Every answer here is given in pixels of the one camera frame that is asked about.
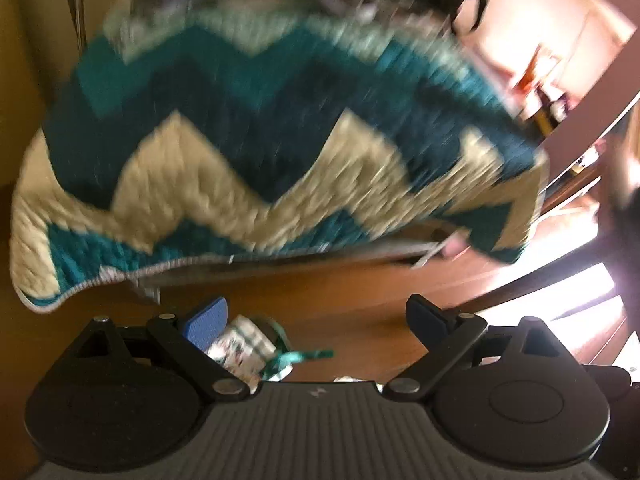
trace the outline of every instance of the beige wall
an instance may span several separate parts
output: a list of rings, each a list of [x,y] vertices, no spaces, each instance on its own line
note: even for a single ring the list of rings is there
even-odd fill
[[[98,29],[112,1],[85,0],[89,37]],[[78,60],[66,0],[18,0],[18,4],[39,83],[47,101],[51,101]]]
[[[465,7],[468,12],[472,6]],[[514,73],[525,69],[539,43],[563,57],[573,53],[561,84],[583,97],[622,47],[615,29],[625,40],[632,31],[630,25],[623,26],[613,7],[606,9],[609,19],[603,16],[604,10],[590,0],[490,0],[478,31],[463,39]]]
[[[0,0],[0,186],[17,178],[43,113],[16,1]]]

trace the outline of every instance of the wooden surface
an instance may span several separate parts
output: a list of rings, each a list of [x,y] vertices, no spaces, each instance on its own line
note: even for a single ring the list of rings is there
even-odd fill
[[[167,310],[185,312],[225,296],[231,316],[261,314],[283,324],[299,349],[332,348],[335,357],[296,367],[294,380],[332,380],[349,374],[386,381],[424,349],[404,323],[406,298],[418,292],[439,306],[477,296],[558,256],[558,240],[593,224],[588,208],[542,222],[532,247],[505,267],[467,251],[455,261],[436,260],[422,269],[379,264],[292,272],[229,280],[215,285],[175,287],[162,293],[163,307],[144,303],[126,284],[78,294],[52,314],[40,316],[15,295],[7,269],[8,207],[0,196],[0,479],[17,480],[36,464],[22,424],[24,402],[63,349],[96,314],[118,324],[143,324]]]
[[[546,197],[542,204],[540,216],[544,216],[558,207],[571,202],[579,194],[593,187],[600,177],[600,165],[591,164],[564,184],[558,191]]]

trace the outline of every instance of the gray ribbed surface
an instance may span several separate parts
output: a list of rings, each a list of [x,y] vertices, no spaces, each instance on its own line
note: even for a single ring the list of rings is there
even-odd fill
[[[372,383],[266,383],[252,400],[216,407],[193,440],[152,465],[90,474],[46,463],[31,476],[31,480],[507,478],[609,477],[591,463],[531,473],[478,462],[444,440],[420,406],[386,400]]]

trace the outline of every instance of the floor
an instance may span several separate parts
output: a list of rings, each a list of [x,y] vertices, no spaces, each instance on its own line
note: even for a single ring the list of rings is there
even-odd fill
[[[7,213],[0,211],[0,218],[7,218]],[[0,221],[0,259],[5,262],[6,224]],[[293,379],[322,381],[352,375],[386,381],[424,353],[404,323],[404,304],[410,294],[420,293],[438,306],[453,306],[525,274],[594,234],[593,208],[590,202],[578,200],[559,215],[543,220],[531,247],[511,267],[467,251],[453,261],[433,260],[422,269],[360,265],[172,288],[163,291],[163,307],[145,303],[121,284],[82,292],[46,316],[21,305],[5,265],[0,273],[4,298],[0,322],[0,478],[17,480],[36,465],[36,453],[22,425],[24,402],[38,379],[96,314],[108,314],[118,324],[143,324],[165,310],[185,312],[225,296],[232,315],[273,317],[284,325],[298,348],[335,351],[331,360],[299,366]]]

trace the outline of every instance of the teal ribbon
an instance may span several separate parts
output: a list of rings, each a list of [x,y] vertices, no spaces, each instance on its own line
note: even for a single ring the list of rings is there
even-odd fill
[[[277,335],[276,341],[274,341],[276,355],[267,362],[262,370],[263,380],[272,378],[287,366],[303,363],[304,361],[313,361],[315,359],[327,359],[334,356],[333,350],[312,350],[308,352],[293,350],[283,327],[273,319],[263,320],[273,328]]]

